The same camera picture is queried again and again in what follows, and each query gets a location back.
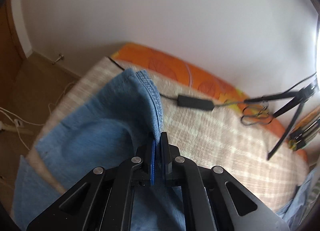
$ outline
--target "white wall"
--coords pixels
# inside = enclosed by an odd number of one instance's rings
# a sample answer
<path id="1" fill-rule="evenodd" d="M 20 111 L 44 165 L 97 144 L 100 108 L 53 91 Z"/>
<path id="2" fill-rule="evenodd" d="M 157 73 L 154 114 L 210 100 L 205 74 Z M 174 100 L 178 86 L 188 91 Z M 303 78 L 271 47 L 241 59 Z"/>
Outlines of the white wall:
<path id="1" fill-rule="evenodd" d="M 35 51 L 83 75 L 127 41 L 180 57 L 250 96 L 315 71 L 310 0 L 22 0 Z M 304 114 L 320 102 L 308 101 Z M 274 109 L 285 102 L 277 102 Z M 292 113 L 279 119 L 287 125 Z"/>
<path id="2" fill-rule="evenodd" d="M 29 57 L 32 54 L 32 47 L 22 14 L 21 0 L 11 0 L 11 8 L 19 41 L 26 57 Z"/>

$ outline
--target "black stand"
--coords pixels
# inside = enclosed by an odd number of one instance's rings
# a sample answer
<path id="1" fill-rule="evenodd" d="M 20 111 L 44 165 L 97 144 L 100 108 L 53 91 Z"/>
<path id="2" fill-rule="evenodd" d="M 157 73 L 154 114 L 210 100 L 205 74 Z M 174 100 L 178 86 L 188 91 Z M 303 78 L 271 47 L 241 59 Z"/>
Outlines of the black stand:
<path id="1" fill-rule="evenodd" d="M 164 185 L 181 186 L 186 231 L 289 231 L 224 168 L 180 156 L 161 134 Z M 152 185 L 152 143 L 118 167 L 97 167 L 36 217 L 27 231 L 130 231 L 135 187 Z"/>
<path id="2" fill-rule="evenodd" d="M 301 89 L 300 91 L 288 91 L 278 94 L 272 94 L 272 95 L 264 95 L 262 97 L 258 98 L 250 98 L 245 99 L 244 102 L 247 104 L 251 103 L 260 103 L 263 101 L 273 101 L 273 100 L 280 100 L 280 99 L 287 99 L 287 98 L 293 98 L 290 102 L 288 102 L 286 105 L 284 105 L 282 108 L 280 108 L 278 111 L 276 111 L 272 116 L 273 118 L 277 118 L 278 116 L 284 114 L 285 112 L 291 110 L 295 106 L 299 105 L 291 122 L 289 123 L 288 127 L 284 131 L 284 134 L 280 138 L 280 140 L 277 142 L 275 147 L 268 153 L 267 160 L 270 160 L 270 158 L 275 154 L 275 152 L 280 147 L 281 143 L 284 141 L 285 138 L 289 135 L 291 132 L 293 126 L 295 125 L 295 122 L 297 121 L 303 106 L 305 102 L 313 96 L 317 91 L 319 91 L 317 81 L 310 83 L 305 88 Z"/>

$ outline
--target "orange bed sheet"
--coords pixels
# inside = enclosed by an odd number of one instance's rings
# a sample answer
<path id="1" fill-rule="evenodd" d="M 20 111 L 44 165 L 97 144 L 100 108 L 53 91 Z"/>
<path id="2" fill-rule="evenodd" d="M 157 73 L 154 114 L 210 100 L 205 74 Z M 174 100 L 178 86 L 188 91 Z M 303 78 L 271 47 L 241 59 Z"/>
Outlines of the orange bed sheet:
<path id="1" fill-rule="evenodd" d="M 135 43 L 127 43 L 112 55 L 113 59 L 121 59 L 146 69 L 156 71 L 172 80 L 196 89 L 212 97 L 216 102 L 243 101 L 249 98 L 244 92 L 214 76 L 203 69 L 185 62 L 177 57 Z M 242 113 L 245 104 L 231 105 L 230 108 Z M 279 138 L 284 133 L 284 127 L 273 119 L 270 124 L 263 125 L 268 131 Z M 306 160 L 304 151 L 297 151 Z"/>

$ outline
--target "triangular cutout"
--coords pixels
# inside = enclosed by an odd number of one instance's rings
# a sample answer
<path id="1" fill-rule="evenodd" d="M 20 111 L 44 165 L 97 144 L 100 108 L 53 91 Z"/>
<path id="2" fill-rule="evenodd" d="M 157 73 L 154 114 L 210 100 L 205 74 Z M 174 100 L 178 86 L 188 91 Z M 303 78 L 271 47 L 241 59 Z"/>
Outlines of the triangular cutout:
<path id="1" fill-rule="evenodd" d="M 90 188 L 90 183 L 84 183 L 70 197 L 68 197 L 60 206 L 59 209 L 67 214 L 75 216 L 79 213 L 81 206 L 87 196 Z"/>
<path id="2" fill-rule="evenodd" d="M 243 217 L 246 214 L 257 210 L 258 206 L 232 182 L 228 181 L 226 187 L 239 216 Z"/>

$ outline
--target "door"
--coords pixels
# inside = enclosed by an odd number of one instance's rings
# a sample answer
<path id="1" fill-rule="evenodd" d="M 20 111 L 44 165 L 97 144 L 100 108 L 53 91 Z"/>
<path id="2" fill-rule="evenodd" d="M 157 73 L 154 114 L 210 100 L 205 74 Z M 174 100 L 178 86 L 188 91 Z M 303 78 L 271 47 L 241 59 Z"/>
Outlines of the door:
<path id="1" fill-rule="evenodd" d="M 4 106 L 22 64 L 12 35 L 11 0 L 0 8 L 0 106 Z"/>

